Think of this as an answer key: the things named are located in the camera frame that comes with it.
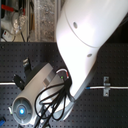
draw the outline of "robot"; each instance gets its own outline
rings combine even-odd
[[[127,13],[128,0],[67,0],[56,39],[69,78],[60,79],[48,63],[36,67],[13,102],[14,119],[21,125],[35,124],[35,128],[40,120],[46,127],[51,117],[65,120],[95,72],[99,49]]]

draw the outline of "metal bracket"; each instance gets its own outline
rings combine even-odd
[[[109,83],[109,77],[105,76],[103,79],[104,89],[103,89],[103,96],[109,97],[109,90],[110,90],[110,83]]]

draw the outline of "black pegboard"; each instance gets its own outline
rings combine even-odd
[[[25,79],[22,60],[29,57],[32,67],[40,62],[51,63],[55,70],[65,67],[55,43],[0,43],[0,81],[11,81],[14,74]],[[128,86],[128,45],[105,44],[98,53],[97,72],[89,86],[103,84],[109,76],[112,86]],[[8,106],[20,92],[15,86],[0,86],[0,116],[7,122],[1,128],[15,128],[17,123]],[[70,116],[62,122],[51,120],[53,128],[127,128],[128,90],[85,90]]]

